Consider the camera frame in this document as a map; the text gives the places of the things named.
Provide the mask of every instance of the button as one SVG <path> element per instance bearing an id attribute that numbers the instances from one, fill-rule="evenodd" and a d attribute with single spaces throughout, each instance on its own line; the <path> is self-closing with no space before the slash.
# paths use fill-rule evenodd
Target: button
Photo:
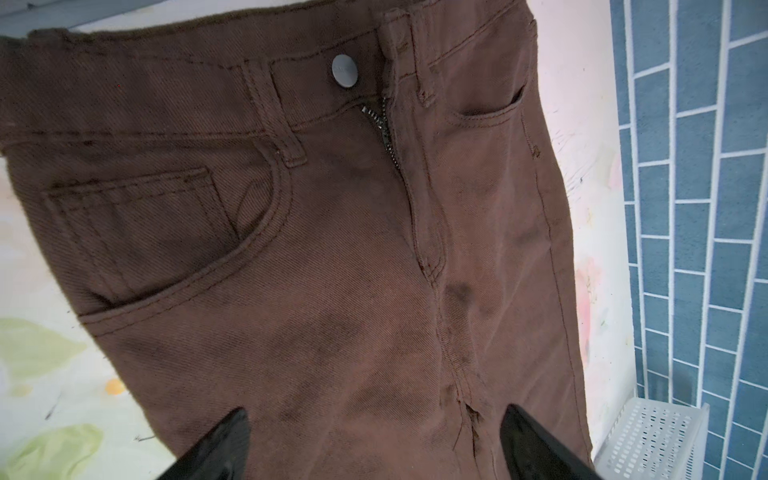
<path id="1" fill-rule="evenodd" d="M 344 88 L 352 88 L 357 83 L 357 65 L 349 55 L 337 55 L 331 64 L 336 83 Z"/>

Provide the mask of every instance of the blue tile wall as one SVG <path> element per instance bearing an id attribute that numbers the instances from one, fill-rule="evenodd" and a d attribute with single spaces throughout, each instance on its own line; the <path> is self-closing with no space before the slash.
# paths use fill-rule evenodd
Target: blue tile wall
<path id="1" fill-rule="evenodd" d="M 752 240 L 762 172 L 763 155 L 724 158 L 720 162 L 715 237 Z"/>
<path id="2" fill-rule="evenodd" d="M 638 161 L 666 160 L 670 154 L 669 71 L 638 78 L 634 88 Z"/>
<path id="3" fill-rule="evenodd" d="M 728 95 L 723 151 L 765 148 L 768 131 L 768 38 L 733 48 L 728 60 Z"/>
<path id="4" fill-rule="evenodd" d="M 645 302 L 645 328 L 669 332 L 669 300 L 643 295 Z"/>
<path id="5" fill-rule="evenodd" d="M 637 394 L 709 404 L 706 480 L 768 480 L 768 0 L 609 1 Z"/>
<path id="6" fill-rule="evenodd" d="M 698 365 L 704 277 L 675 273 L 674 283 L 673 357 Z"/>
<path id="7" fill-rule="evenodd" d="M 677 111 L 706 107 L 717 99 L 722 11 L 722 0 L 677 3 Z"/>
<path id="8" fill-rule="evenodd" d="M 670 173 L 668 165 L 640 167 L 640 232 L 668 235 L 670 231 Z"/>
<path id="9" fill-rule="evenodd" d="M 675 197 L 677 199 L 709 198 L 712 188 L 715 112 L 708 111 L 678 118 L 675 128 L 677 136 Z"/>
<path id="10" fill-rule="evenodd" d="M 707 260 L 709 204 L 675 205 L 674 266 L 703 272 Z"/>

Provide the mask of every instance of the brown denim fabric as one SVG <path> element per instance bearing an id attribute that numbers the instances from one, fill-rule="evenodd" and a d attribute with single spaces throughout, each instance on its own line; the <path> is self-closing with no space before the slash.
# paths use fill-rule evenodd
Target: brown denim fabric
<path id="1" fill-rule="evenodd" d="M 0 139 L 51 270 L 173 452 L 243 406 L 248 478 L 504 480 L 509 403 L 591 450 L 536 63 L 520 0 L 38 31 L 0 41 Z M 382 97 L 394 161 L 361 111 Z"/>

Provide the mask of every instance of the basket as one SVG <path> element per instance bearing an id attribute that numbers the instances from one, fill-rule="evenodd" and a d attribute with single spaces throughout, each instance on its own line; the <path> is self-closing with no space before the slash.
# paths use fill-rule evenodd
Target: basket
<path id="1" fill-rule="evenodd" d="M 594 466 L 605 480 L 701 480 L 710 406 L 630 399 Z"/>

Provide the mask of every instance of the metal zipper teeth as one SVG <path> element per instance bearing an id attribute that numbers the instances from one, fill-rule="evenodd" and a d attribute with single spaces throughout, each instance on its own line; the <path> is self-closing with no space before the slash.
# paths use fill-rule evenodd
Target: metal zipper teeth
<path id="1" fill-rule="evenodd" d="M 389 154 L 389 158 L 392 159 L 392 163 L 395 164 L 395 168 L 400 171 L 400 164 L 395 156 L 395 146 L 392 144 L 392 136 L 389 134 L 389 123 L 386 119 L 386 105 L 385 100 L 382 99 L 382 113 L 378 114 L 373 109 L 368 108 L 366 105 L 362 106 L 362 112 L 373 120 L 373 123 L 382 132 L 382 141 L 384 142 L 384 150 Z"/>

